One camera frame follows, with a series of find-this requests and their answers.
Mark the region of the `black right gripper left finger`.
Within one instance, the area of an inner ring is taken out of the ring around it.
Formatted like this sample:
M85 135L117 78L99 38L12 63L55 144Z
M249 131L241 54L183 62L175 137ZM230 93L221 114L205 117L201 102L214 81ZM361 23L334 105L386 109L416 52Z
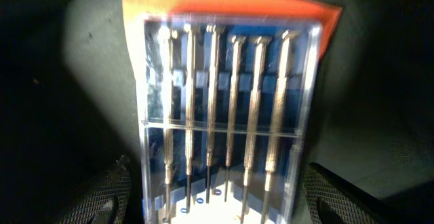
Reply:
M122 155L111 167L80 186L75 199L54 223L122 224L132 188L129 162Z

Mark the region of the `orange scraper wooden handle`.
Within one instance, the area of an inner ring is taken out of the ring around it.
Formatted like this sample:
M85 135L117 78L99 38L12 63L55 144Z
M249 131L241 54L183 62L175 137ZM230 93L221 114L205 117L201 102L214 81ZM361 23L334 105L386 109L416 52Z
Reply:
M319 46L322 56L338 23L341 7L311 0L122 0L123 22L130 60L144 56L143 22L147 14L211 13L313 19L321 23L323 36Z

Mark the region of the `blue precision screwdriver set case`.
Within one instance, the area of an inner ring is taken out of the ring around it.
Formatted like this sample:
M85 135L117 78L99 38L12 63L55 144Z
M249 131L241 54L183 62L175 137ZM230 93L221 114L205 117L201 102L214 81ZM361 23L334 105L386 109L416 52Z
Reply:
M289 223L321 24L144 14L134 64L145 223Z

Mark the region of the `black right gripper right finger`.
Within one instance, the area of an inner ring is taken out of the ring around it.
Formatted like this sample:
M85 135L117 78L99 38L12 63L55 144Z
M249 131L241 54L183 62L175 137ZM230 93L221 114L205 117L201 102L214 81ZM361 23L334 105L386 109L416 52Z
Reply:
M306 167L303 187L314 223L406 223L407 218L318 163Z

